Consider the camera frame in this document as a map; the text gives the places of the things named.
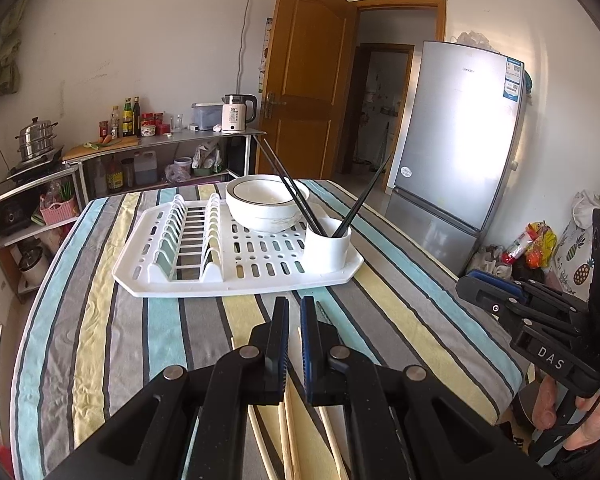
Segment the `metal kitchen shelf table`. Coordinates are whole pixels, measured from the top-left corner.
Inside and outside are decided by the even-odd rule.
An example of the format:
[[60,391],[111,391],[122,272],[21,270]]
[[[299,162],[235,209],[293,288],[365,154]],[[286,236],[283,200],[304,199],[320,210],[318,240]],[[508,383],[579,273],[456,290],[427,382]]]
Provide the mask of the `metal kitchen shelf table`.
[[[101,159],[106,162],[109,157],[116,159],[133,158],[136,154],[145,152],[155,152],[158,164],[158,180],[153,184],[135,185],[133,191],[143,190],[144,188],[166,188],[170,183],[164,176],[164,168],[171,165],[175,159],[183,156],[193,156],[201,144],[208,144],[210,148],[218,146],[222,153],[221,170],[212,172],[208,176],[196,176],[186,181],[189,183],[198,182],[224,182],[241,176],[246,176],[251,169],[251,145],[254,140],[264,136],[265,132],[253,128],[248,128],[245,132],[214,132],[182,130],[176,133],[165,134],[164,136],[148,136],[147,138],[121,138],[112,140],[100,148],[87,148],[85,145],[78,145],[69,150],[62,156],[62,164],[68,169],[74,169],[78,172],[79,183],[76,186],[81,187],[81,191],[87,200],[102,196],[102,193],[95,192],[92,171],[96,160]],[[230,169],[230,155],[227,150],[230,147],[232,139],[243,138],[245,141],[242,151],[242,164],[238,170]]]

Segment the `pineapple print bag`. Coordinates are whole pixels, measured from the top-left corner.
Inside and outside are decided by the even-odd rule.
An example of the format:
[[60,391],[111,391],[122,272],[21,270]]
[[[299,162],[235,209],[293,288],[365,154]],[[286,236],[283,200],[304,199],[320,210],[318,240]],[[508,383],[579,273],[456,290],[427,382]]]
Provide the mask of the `pineapple print bag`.
[[550,270],[560,289],[579,299],[588,300],[592,282],[593,212],[600,209],[600,193],[580,191],[573,197],[570,220],[559,237],[550,260]]

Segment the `white utensil cup holder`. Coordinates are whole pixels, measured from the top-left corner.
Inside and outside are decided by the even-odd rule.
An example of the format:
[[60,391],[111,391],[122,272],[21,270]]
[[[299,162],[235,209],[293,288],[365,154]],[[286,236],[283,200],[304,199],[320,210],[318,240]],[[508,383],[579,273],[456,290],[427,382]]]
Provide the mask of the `white utensil cup holder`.
[[306,272],[312,275],[328,275],[341,271],[346,265],[347,252],[351,245],[351,229],[347,228],[341,236],[334,237],[341,221],[338,219],[319,218],[325,235],[306,230],[302,264]]

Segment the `white plastic dish rack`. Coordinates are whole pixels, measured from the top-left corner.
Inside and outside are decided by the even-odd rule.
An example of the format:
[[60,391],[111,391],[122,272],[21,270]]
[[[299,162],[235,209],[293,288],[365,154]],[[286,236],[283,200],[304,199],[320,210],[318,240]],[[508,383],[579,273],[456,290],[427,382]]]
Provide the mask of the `white plastic dish rack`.
[[302,264],[307,228],[253,232],[238,224],[225,200],[184,200],[152,206],[140,215],[114,264],[114,280],[134,297],[198,298],[341,285],[364,259],[351,244],[346,265],[312,275]]

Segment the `white bowl with dark rim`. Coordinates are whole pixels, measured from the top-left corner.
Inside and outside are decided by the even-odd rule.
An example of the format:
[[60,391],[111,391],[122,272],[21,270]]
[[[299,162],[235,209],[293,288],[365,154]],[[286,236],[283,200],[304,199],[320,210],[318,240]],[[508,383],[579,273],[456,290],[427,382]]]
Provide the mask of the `white bowl with dark rim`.
[[275,174],[252,174],[227,183],[225,201],[233,219],[254,232],[279,233],[303,219]]

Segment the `striped tablecloth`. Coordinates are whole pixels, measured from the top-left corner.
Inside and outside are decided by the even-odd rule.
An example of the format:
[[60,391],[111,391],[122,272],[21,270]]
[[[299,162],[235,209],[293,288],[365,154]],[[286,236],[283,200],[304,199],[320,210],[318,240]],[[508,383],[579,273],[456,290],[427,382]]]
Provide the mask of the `striped tablecloth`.
[[[149,207],[173,188],[92,200],[53,258],[24,326],[12,378],[15,475],[41,479],[165,367],[213,364],[272,311],[270,295],[142,299],[112,276]],[[489,422],[526,382],[490,315],[456,296],[452,274],[372,208],[352,224],[364,262],[346,284],[314,289],[342,340],[395,370],[419,364]]]

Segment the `silver refrigerator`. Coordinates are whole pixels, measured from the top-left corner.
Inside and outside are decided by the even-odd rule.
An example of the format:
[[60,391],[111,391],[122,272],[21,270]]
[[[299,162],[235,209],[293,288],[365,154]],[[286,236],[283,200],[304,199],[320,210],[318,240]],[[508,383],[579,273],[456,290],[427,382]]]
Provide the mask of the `silver refrigerator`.
[[454,274],[501,200],[524,116],[524,63],[427,41],[387,217]]

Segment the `white plastic jug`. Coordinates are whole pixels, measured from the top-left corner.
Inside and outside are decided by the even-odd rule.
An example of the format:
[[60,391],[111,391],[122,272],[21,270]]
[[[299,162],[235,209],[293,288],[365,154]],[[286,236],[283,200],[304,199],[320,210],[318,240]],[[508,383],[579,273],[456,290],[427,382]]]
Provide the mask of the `white plastic jug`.
[[158,162],[155,151],[136,152],[133,158],[134,183],[137,186],[158,182]]

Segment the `wooden door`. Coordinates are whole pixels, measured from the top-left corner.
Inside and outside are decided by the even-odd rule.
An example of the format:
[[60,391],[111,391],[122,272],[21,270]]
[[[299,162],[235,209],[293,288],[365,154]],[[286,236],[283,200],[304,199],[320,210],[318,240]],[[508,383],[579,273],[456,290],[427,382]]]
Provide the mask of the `wooden door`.
[[348,0],[276,0],[259,129],[291,177],[334,172],[356,24]]

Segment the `white electric kettle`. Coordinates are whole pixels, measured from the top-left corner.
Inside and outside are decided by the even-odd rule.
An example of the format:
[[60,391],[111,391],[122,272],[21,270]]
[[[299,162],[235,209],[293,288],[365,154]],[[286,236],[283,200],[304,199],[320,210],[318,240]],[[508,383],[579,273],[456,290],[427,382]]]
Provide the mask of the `white electric kettle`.
[[252,94],[229,93],[222,97],[221,127],[224,132],[243,132],[257,115],[258,100]]

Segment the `grey blue storage container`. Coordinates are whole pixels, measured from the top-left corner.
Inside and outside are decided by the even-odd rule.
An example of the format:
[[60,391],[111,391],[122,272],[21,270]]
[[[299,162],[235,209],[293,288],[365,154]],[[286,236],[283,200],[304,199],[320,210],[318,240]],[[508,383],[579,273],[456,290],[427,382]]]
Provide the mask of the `grey blue storage container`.
[[201,131],[212,130],[222,122],[222,103],[193,103],[192,124]]

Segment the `wooden cutting board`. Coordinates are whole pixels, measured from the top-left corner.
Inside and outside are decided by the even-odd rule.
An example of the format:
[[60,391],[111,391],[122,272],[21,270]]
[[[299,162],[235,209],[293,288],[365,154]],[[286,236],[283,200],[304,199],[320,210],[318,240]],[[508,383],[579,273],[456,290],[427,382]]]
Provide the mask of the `wooden cutting board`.
[[112,139],[108,143],[87,142],[75,146],[67,153],[63,154],[62,160],[64,162],[70,162],[70,160],[77,160],[78,158],[85,156],[102,154],[111,150],[117,150],[118,148],[135,148],[138,144],[140,144],[140,139],[136,136]]

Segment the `low wooden side shelf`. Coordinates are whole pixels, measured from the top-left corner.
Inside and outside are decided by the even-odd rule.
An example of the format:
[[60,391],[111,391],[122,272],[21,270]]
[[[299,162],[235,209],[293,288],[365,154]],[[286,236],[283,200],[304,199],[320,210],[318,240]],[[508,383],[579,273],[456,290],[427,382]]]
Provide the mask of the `low wooden side shelf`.
[[[47,185],[53,181],[68,181],[76,199],[76,211],[67,219],[60,219],[40,226],[31,220],[31,214],[38,206],[38,199]],[[8,206],[22,210],[23,219],[15,223],[14,228],[7,231],[1,222],[2,213]],[[79,218],[84,208],[84,193],[81,188],[79,168],[68,166],[53,174],[37,177],[29,182],[15,184],[5,180],[0,183],[0,266],[6,276],[7,283],[20,302],[23,298],[36,291],[36,286],[28,285],[18,268],[20,252],[18,244],[23,240],[33,240],[42,233],[70,226]]]

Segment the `dark soy sauce bottle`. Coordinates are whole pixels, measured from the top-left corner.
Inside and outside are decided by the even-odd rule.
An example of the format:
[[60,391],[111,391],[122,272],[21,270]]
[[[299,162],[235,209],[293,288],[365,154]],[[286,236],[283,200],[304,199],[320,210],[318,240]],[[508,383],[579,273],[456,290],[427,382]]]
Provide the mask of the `dark soy sauce bottle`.
[[132,105],[132,133],[140,136],[140,97],[134,96]]

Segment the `induction cooker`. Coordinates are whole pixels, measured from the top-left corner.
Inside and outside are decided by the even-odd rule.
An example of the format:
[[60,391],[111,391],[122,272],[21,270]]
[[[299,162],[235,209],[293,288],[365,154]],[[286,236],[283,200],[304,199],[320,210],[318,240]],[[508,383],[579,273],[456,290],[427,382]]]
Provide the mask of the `induction cooker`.
[[6,180],[21,184],[46,176],[46,174],[52,174],[61,166],[63,149],[62,146],[54,148],[53,151],[48,151],[34,159],[20,162],[9,170]]

